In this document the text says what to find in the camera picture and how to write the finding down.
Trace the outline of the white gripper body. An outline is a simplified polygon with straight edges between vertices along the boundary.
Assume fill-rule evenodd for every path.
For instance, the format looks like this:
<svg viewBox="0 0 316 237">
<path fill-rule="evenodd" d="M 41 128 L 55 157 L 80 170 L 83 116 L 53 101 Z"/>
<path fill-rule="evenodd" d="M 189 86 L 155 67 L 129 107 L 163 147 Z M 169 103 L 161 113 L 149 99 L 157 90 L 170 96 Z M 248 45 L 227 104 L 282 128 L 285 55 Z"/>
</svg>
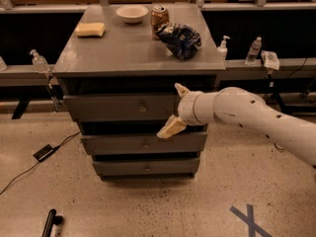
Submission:
<svg viewBox="0 0 316 237">
<path fill-rule="evenodd" d="M 200 91 L 192 91 L 185 94 L 178 105 L 178 114 L 181 120 L 187 125 L 200 125 L 195 115 L 195 102 Z"/>
</svg>

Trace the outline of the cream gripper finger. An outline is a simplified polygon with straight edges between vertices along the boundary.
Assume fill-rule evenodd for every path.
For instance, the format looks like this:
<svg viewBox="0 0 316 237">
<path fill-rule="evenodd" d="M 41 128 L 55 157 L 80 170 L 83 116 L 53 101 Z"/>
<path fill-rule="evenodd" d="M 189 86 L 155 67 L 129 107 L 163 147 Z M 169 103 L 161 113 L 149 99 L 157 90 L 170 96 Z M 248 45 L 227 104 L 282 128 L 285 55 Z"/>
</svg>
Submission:
<svg viewBox="0 0 316 237">
<path fill-rule="evenodd" d="M 187 125 L 180 117 L 171 115 L 166 121 L 165 125 L 158 131 L 157 136 L 162 139 L 167 139 L 175 134 L 183 131 Z"/>
<path fill-rule="evenodd" d="M 180 83 L 176 83 L 175 84 L 175 88 L 176 88 L 176 90 L 178 92 L 178 95 L 181 98 L 184 98 L 186 95 L 188 95 L 191 92 L 187 87 L 183 86 Z"/>
</svg>

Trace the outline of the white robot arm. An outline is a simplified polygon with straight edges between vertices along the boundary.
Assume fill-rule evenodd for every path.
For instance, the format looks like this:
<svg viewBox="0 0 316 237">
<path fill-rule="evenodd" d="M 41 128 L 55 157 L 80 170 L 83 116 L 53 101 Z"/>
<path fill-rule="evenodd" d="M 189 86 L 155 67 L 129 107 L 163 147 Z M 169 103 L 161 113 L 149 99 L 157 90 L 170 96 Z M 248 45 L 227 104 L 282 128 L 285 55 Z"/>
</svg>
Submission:
<svg viewBox="0 0 316 237">
<path fill-rule="evenodd" d="M 176 83 L 181 101 L 178 116 L 171 115 L 157 136 L 167 139 L 180 133 L 188 125 L 221 122 L 250 129 L 311 167 L 316 167 L 316 124 L 301 118 L 282 114 L 269 107 L 256 94 L 237 87 L 219 92 L 190 91 Z"/>
</svg>

